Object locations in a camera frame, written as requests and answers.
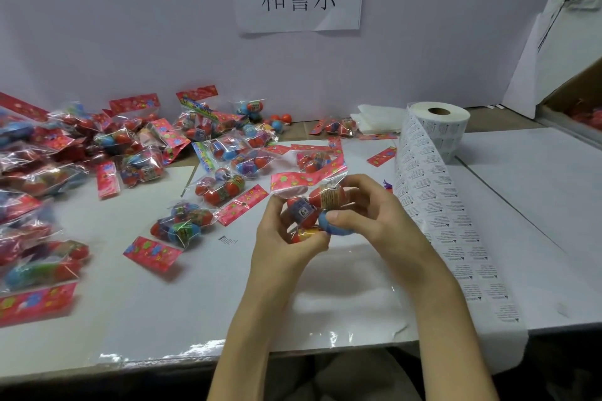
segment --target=cardboard box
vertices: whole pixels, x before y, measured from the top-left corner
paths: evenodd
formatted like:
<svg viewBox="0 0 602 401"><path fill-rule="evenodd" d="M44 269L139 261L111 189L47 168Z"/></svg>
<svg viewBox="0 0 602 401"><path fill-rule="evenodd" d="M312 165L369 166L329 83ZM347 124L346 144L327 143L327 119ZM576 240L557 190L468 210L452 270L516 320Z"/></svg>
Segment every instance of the cardboard box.
<svg viewBox="0 0 602 401"><path fill-rule="evenodd" d="M602 107L602 58L548 95L537 107L537 119L602 148L602 131L570 118L576 108Z"/></svg>

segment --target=table surface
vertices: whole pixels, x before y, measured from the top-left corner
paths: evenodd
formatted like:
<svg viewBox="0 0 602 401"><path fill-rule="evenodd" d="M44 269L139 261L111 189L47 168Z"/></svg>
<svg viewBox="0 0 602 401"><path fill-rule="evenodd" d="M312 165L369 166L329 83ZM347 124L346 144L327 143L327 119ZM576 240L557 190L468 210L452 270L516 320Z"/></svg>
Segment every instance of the table surface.
<svg viewBox="0 0 602 401"><path fill-rule="evenodd" d="M522 123L514 128L521 128ZM380 146L383 142L363 143L375 143L374 153L383 149ZM386 166L376 171L377 180L387 179L380 177ZM602 322L602 302L596 295L597 289L582 279L576 269L567 269L567 265L571 266L567 254L469 169L457 163L450 165L450 170L528 328L541 331ZM0 359L0 378L4 382L9 380L6 378L16 380L13 378L34 374L39 378L98 371L94 365L106 343L114 312L127 305L131 298L128 294L139 288L141 279L152 276L121 253L149 221L161 214L166 204L178 197L192 168L172 168L170 172L168 180L126 191L104 202L96 198L93 185L86 185L57 205L70 235L87 236L87 241L98 248L97 253L78 287L79 299L70 315L0 328L3 355L10 355ZM85 215L77 211L80 207L86 209ZM399 340L414 340L414 334L415 329L410 326Z"/></svg>

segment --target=white table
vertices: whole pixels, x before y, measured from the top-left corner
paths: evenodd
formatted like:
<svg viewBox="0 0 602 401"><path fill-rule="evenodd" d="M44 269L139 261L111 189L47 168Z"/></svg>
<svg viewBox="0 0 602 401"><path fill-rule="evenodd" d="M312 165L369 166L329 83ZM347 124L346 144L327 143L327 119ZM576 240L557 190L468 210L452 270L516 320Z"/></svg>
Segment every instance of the white table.
<svg viewBox="0 0 602 401"><path fill-rule="evenodd" d="M389 145L390 140L354 141L344 149L346 153L357 154L357 159L366 159ZM393 161L378 169L359 160L348 161L348 165L351 172L368 172L379 182L393 180ZM450 170L473 221L515 296L528 329L541 332L601 323L602 300L598 290L575 269L569 268L567 254L468 169L458 163L451 165ZM183 260L194 266L203 266L197 263L204 262L207 267L203 271L205 277L195 283L182 278L166 284L121 255L148 222L161 216L169 202L177 198L191 168L170 172L169 180L127 191L120 198L105 202L98 201L95 184L90 183L59 205L60 215L66 219L64 224L73 236L88 236L93 247L100 249L78 287L80 298L71 315L0 328L3 349L0 378L65 370L70 373L90 371L101 352L120 344L119 330L128 337L130 352L130 356L115 355L120 363L124 357L135 365L137 357L144 364L149 357L181 361L182 357L202 359L220 353L225 330L248 273L251 254L246 246L213 244L196 253L185 253ZM247 226L245 222L254 222L253 215L260 215L264 206L265 201L228 228L216 229L219 235L215 236L224 234L237 239L237 225L240 233L240 229ZM88 215L77 209L86 209ZM248 232L242 237L248 238ZM386 271L374 252L364 246L361 237L353 238L357 241L351 242L352 247L335 246L329 251L325 255L329 257L326 264L310 266L300 285L306 299L311 294L315 299L323 289L338 295L341 301L336 305L336 314L330 313L328 305L304 302L302 295L297 311L301 311L303 317L292 317L297 327L289 327L279 337L276 350L291 350L291 343L297 350L379 344L385 334L390 334L390 342L417 339L408 314L409 303L403 294L390 291L393 283L383 283ZM228 272L220 270L220 264L229 267ZM199 290L175 288L178 282ZM216 285L220 286L219 291L215 290ZM140 295L144 293L140 289L156 290L147 291L145 297ZM154 298L155 293L163 298L168 291L173 293L174 302L166 306L156 301L157 311L152 317L127 315L128 311L135 314L141 310L133 307L138 301ZM182 311L183 306L193 311L192 315L185 316L189 320L173 320L169 310ZM346 320L354 320L353 335L311 332L312 327L321 332L325 323L336 327L333 330L346 329ZM174 323L179 323L177 328L170 328ZM191 339L195 334L198 339ZM175 336L176 341L165 345L168 335L169 339ZM105 356L105 362L110 360L110 356Z"/></svg>

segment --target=forearm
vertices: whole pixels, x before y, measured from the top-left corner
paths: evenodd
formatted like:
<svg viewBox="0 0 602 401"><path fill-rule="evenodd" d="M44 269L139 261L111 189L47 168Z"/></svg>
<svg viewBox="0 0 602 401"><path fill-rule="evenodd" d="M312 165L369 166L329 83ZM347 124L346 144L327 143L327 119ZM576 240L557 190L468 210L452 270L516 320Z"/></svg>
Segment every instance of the forearm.
<svg viewBox="0 0 602 401"><path fill-rule="evenodd" d="M228 329L208 401L263 399L271 340L264 320L261 308L243 297Z"/></svg>
<svg viewBox="0 0 602 401"><path fill-rule="evenodd" d="M431 275L414 292L427 400L497 400L460 286L447 268Z"/></svg>

